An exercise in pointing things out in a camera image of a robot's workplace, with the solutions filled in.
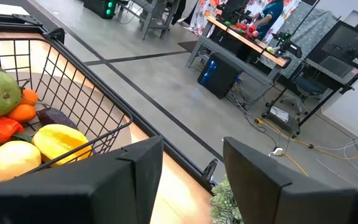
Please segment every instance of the red bell pepper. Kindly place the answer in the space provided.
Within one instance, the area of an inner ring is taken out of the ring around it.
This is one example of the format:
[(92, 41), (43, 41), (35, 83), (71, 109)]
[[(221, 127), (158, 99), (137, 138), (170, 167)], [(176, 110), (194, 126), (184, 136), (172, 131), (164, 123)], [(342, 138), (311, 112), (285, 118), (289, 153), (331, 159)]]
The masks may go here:
[(8, 142), (15, 133), (23, 133), (24, 128), (11, 118), (0, 117), (0, 143)]
[(249, 27), (249, 32), (250, 33), (253, 33), (253, 31), (255, 31), (255, 30), (256, 30), (255, 26), (250, 26)]

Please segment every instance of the black equipment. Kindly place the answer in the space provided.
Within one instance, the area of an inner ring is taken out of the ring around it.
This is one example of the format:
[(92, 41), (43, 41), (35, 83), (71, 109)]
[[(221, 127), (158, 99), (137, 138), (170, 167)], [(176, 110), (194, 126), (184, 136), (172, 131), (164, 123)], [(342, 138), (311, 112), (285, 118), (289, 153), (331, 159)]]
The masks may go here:
[(250, 22), (252, 22), (252, 15), (251, 15), (251, 11), (247, 10), (246, 12), (244, 12), (244, 8), (245, 6), (239, 6), (237, 8), (231, 8), (230, 6), (228, 6), (227, 4), (220, 4), (218, 6), (216, 6), (217, 9), (222, 10), (222, 12), (224, 12), (224, 15), (227, 15), (226, 17), (221, 16), (221, 15), (217, 15), (216, 19), (219, 22), (226, 22), (229, 21), (231, 24), (236, 24), (238, 22), (242, 22), (245, 20), (245, 24), (248, 24)]
[(280, 46), (280, 48), (276, 51), (277, 56), (282, 56), (286, 51), (288, 51), (297, 58), (302, 58), (301, 47), (291, 41), (291, 34), (280, 32), (272, 35), (273, 38), (278, 41), (277, 46)]
[[(331, 67), (358, 69), (358, 30), (345, 22), (338, 21), (310, 52), (308, 58), (318, 64), (323, 63), (329, 70)], [(333, 70), (332, 72), (343, 76), (347, 71)]]
[(117, 0), (84, 0), (84, 7), (102, 19), (111, 19), (116, 10)]
[(162, 155), (156, 136), (1, 182), (0, 223), (150, 223)]
[(221, 99), (226, 96), (241, 72), (240, 67), (223, 55), (212, 54), (198, 77), (198, 83)]
[(233, 139), (224, 165), (244, 223), (358, 224), (358, 189), (334, 189)]

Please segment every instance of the floral curtain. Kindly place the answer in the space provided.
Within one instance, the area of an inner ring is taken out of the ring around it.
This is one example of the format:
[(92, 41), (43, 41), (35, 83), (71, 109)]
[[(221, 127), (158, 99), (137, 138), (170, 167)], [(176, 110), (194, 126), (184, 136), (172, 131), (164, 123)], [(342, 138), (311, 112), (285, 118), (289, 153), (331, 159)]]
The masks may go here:
[[(190, 27), (186, 28), (196, 35), (201, 35), (207, 24), (207, 16), (216, 16), (222, 14), (222, 11), (216, 9), (216, 6), (226, 3), (227, 0), (199, 0), (195, 12), (191, 18)], [(212, 34), (214, 27), (210, 30), (208, 36)]]
[[(262, 9), (270, 2), (272, 2), (272, 0), (250, 0), (246, 10), (251, 11), (252, 14), (256, 14), (261, 12)], [(272, 34), (275, 34), (281, 28), (284, 22), (287, 21), (293, 11), (299, 6), (300, 2), (301, 0), (284, 0), (283, 12), (267, 32), (265, 38), (263, 39), (265, 43), (269, 43), (273, 39)]]

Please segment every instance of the black floor stripe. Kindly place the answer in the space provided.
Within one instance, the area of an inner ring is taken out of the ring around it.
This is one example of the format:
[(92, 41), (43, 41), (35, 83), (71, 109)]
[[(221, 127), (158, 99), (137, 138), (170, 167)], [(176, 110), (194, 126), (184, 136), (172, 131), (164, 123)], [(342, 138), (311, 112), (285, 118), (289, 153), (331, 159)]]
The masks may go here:
[[(190, 135), (195, 141), (197, 141), (200, 145), (202, 145), (206, 150), (208, 150), (213, 156), (223, 162), (223, 156), (216, 152), (211, 146), (209, 146), (206, 142), (204, 142), (200, 137), (197, 136), (193, 131), (188, 129), (182, 122), (176, 119), (174, 115), (169, 113), (165, 108), (159, 105), (153, 98), (151, 98), (146, 92), (140, 89), (135, 83), (133, 83), (130, 79), (128, 79), (124, 74), (122, 74), (118, 69), (113, 67), (109, 60), (103, 58), (97, 51), (95, 51), (91, 46), (89, 46), (86, 42), (84, 42), (80, 37), (78, 37), (70, 28), (68, 28), (65, 24), (59, 21), (54, 15), (49, 13), (45, 8), (43, 8), (40, 4), (33, 0), (27, 0), (31, 5), (36, 7), (38, 11), (45, 16), (47, 16), (50, 20), (54, 21), (57, 25), (65, 30), (68, 34), (70, 34), (75, 40), (77, 40), (82, 46), (84, 46), (87, 50), (89, 50), (92, 54), (95, 54), (99, 61), (105, 63), (112, 71), (118, 74), (125, 82), (130, 84), (137, 92), (139, 92), (144, 98), (146, 98), (149, 102), (151, 102), (157, 109), (159, 109), (163, 114), (165, 114), (168, 118), (170, 118), (176, 125), (178, 125), (182, 130), (184, 130), (188, 135)], [(187, 51), (177, 52), (176, 54), (187, 53)]]
[(127, 61), (131, 61), (131, 60), (140, 60), (140, 59), (163, 57), (163, 56), (169, 56), (169, 55), (185, 54), (185, 53), (188, 53), (188, 52), (186, 50), (182, 50), (182, 51), (178, 51), (178, 52), (169, 52), (169, 53), (160, 53), (160, 54), (141, 55), (141, 56), (135, 56), (135, 57), (107, 59), (105, 61), (96, 60), (96, 61), (91, 61), (91, 62), (84, 62), (84, 64), (87, 66), (101, 65), (104, 63), (127, 62)]
[(42, 7), (39, 3), (33, 0), (26, 0), (28, 3), (33, 5), (36, 9), (38, 9), (39, 12), (44, 14), (47, 18), (49, 18), (51, 21), (56, 23), (56, 25), (60, 26), (70, 34), (76, 41), (78, 41), (82, 46), (84, 46), (87, 50), (89, 50), (92, 54), (94, 54), (99, 60), (105, 60), (95, 49), (93, 49), (91, 46), (89, 46), (84, 40), (82, 40), (80, 37), (78, 37), (70, 28), (68, 28), (64, 23), (62, 23), (60, 20), (58, 20), (52, 13), (48, 12), (44, 7)]
[(133, 87), (138, 93), (140, 93), (144, 98), (146, 98), (150, 103), (152, 103), (157, 109), (159, 109), (165, 116), (170, 118), (177, 126), (182, 128), (188, 135), (190, 135), (194, 140), (196, 140), (200, 145), (202, 145), (208, 152), (210, 152), (214, 157), (223, 162), (223, 156), (216, 152), (211, 146), (204, 142), (200, 137), (197, 136), (193, 131), (188, 129), (182, 122), (180, 122), (174, 115), (169, 113), (163, 106), (157, 103), (151, 96), (149, 96), (145, 91), (143, 91), (139, 86), (132, 82), (128, 77), (121, 73), (116, 67), (112, 66), (110, 63), (106, 65), (114, 71), (118, 76), (120, 76), (125, 82), (127, 82), (131, 87)]

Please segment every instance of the chair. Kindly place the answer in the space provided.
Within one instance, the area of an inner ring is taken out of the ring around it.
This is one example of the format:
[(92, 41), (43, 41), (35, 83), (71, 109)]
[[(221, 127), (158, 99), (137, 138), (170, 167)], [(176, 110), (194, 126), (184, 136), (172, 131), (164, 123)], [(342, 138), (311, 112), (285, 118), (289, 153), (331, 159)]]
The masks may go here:
[(308, 97), (313, 98), (321, 98), (321, 95), (326, 91), (327, 87), (320, 84), (316, 80), (312, 78), (306, 78), (303, 76), (303, 72), (295, 78), (293, 81), (294, 84), (296, 84), (296, 89), (300, 92), (299, 97), (285, 97), (280, 100), (280, 103), (283, 103), (284, 101), (288, 101), (292, 103), (292, 106), (295, 106), (298, 108), (298, 112), (296, 115), (300, 115), (303, 111), (303, 108), (305, 106), (305, 100)]

